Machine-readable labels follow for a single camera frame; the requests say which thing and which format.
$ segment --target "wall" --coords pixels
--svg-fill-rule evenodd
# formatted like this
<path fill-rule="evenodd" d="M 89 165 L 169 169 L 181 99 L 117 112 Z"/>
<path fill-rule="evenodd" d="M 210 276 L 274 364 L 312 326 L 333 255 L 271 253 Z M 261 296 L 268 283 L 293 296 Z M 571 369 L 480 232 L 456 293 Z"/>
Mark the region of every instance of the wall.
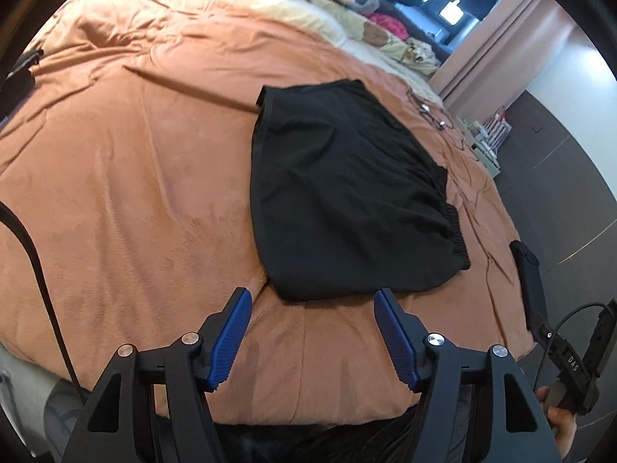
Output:
<path fill-rule="evenodd" d="M 617 80 L 581 29 L 527 90 L 578 141 L 617 197 Z"/>

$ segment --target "pink cloth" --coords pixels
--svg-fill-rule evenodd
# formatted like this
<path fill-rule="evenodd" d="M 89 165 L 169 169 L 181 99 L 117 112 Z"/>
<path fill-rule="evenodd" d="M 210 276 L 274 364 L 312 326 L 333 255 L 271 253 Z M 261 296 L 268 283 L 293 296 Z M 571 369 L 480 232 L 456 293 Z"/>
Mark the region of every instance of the pink cloth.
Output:
<path fill-rule="evenodd" d="M 383 27 L 388 30 L 394 36 L 397 36 L 403 42 L 405 42 L 409 38 L 409 33 L 405 27 L 405 24 L 399 21 L 396 17 L 392 17 L 391 15 L 381 14 L 379 12 L 373 12 L 368 16 L 368 19 L 377 24 L 378 26 Z"/>

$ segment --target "finger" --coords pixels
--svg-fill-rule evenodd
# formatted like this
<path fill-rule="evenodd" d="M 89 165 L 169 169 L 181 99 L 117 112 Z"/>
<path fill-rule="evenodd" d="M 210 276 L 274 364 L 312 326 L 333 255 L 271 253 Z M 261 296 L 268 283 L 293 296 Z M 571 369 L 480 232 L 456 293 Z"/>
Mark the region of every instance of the finger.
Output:
<path fill-rule="evenodd" d="M 538 388 L 536 391 L 536 397 L 539 401 L 543 401 L 546 398 L 546 395 L 548 395 L 548 388 L 548 386 L 541 386 Z"/>
<path fill-rule="evenodd" d="M 548 408 L 547 413 L 548 421 L 559 427 L 559 433 L 567 435 L 574 435 L 576 432 L 576 420 L 574 415 L 567 409 L 560 409 L 559 407 Z"/>

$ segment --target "black cable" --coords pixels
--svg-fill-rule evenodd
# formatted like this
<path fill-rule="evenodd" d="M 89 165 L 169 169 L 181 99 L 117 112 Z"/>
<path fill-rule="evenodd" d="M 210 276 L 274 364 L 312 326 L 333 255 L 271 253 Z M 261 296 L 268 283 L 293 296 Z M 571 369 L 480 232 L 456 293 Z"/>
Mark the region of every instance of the black cable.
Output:
<path fill-rule="evenodd" d="M 45 305 L 45 309 L 47 310 L 47 316 L 49 317 L 49 321 L 51 322 L 51 326 L 54 330 L 54 335 L 56 336 L 58 348 L 60 348 L 60 353 L 62 354 L 62 358 L 64 359 L 64 365 L 69 371 L 69 376 L 71 378 L 71 381 L 73 382 L 73 386 L 75 386 L 79 401 L 81 402 L 81 405 L 84 406 L 86 404 L 86 397 L 83 394 L 81 386 L 79 385 L 79 381 L 77 380 L 77 374 L 75 374 L 73 363 L 71 362 L 71 358 L 69 357 L 69 351 L 67 351 L 67 346 L 64 343 L 64 339 L 60 331 L 56 312 L 54 311 L 54 306 L 51 303 L 49 291 L 47 290 L 47 284 L 45 283 L 45 277 L 42 272 L 41 260 L 39 259 L 35 244 L 32 241 L 32 238 L 30 238 L 30 235 L 28 234 L 25 226 L 21 223 L 18 217 L 13 214 L 10 208 L 8 208 L 2 202 L 0 202 L 0 221 L 4 223 L 4 225 L 11 231 L 13 235 L 15 235 L 15 237 L 17 237 L 20 244 L 28 254 L 28 257 L 30 258 L 30 264 L 32 265 L 32 269 L 34 270 L 36 276 L 36 284 L 38 285 L 39 292 L 41 292 L 42 301 Z"/>
<path fill-rule="evenodd" d="M 587 308 L 593 308 L 593 307 L 604 308 L 607 312 L 609 312 L 609 315 L 613 317 L 613 320 L 617 322 L 617 317 L 615 316 L 615 314 L 613 314 L 613 311 L 609 308 L 609 306 L 605 305 L 604 303 L 583 304 L 579 306 L 578 308 L 572 310 L 565 317 L 563 317 L 561 321 L 553 329 L 551 337 L 548 339 L 548 345 L 544 349 L 544 354 L 542 355 L 542 360 L 540 361 L 540 365 L 538 366 L 538 372 L 536 373 L 536 381 L 534 381 L 534 392 L 538 389 L 538 381 L 540 380 L 540 374 L 542 372 L 542 369 L 544 368 L 544 362 L 546 362 L 546 357 L 548 357 L 548 351 L 550 350 L 550 347 L 553 346 L 553 340 L 555 336 L 557 335 L 557 333 L 559 332 L 559 329 L 561 328 L 561 326 L 565 324 L 567 321 L 569 321 L 571 317 L 574 317 L 581 310 L 585 310 Z"/>
<path fill-rule="evenodd" d="M 434 128 L 436 128 L 437 130 L 442 131 L 444 129 L 454 128 L 452 119 L 445 111 L 442 110 L 441 114 L 445 116 L 449 124 L 444 120 L 438 120 L 437 118 L 435 118 L 431 113 L 430 107 L 426 104 L 427 101 L 424 101 L 421 97 L 418 97 L 418 95 L 416 95 L 416 93 L 413 92 L 411 89 L 407 91 L 407 100 L 410 103 L 414 104 L 420 116 L 422 116 L 422 118 L 425 119 L 428 123 L 433 125 Z"/>

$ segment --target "metal screw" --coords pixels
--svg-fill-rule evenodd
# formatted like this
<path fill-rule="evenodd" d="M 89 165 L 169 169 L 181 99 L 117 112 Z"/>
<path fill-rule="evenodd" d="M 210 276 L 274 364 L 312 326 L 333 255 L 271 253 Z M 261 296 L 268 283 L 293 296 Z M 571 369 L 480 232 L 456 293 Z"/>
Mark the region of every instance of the metal screw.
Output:
<path fill-rule="evenodd" d="M 133 347 L 131 345 L 122 345 L 118 348 L 118 355 L 120 357 L 128 357 L 133 353 Z"/>
<path fill-rule="evenodd" d="M 508 349 L 505 348 L 505 346 L 501 346 L 501 345 L 495 345 L 493 347 L 493 353 L 497 356 L 497 357 L 507 357 L 508 356 Z"/>
<path fill-rule="evenodd" d="M 199 341 L 199 334 L 197 333 L 186 333 L 182 336 L 182 343 L 185 345 L 194 345 Z"/>
<path fill-rule="evenodd" d="M 434 333 L 428 335 L 427 341 L 430 345 L 441 346 L 445 343 L 445 338 L 441 334 Z"/>

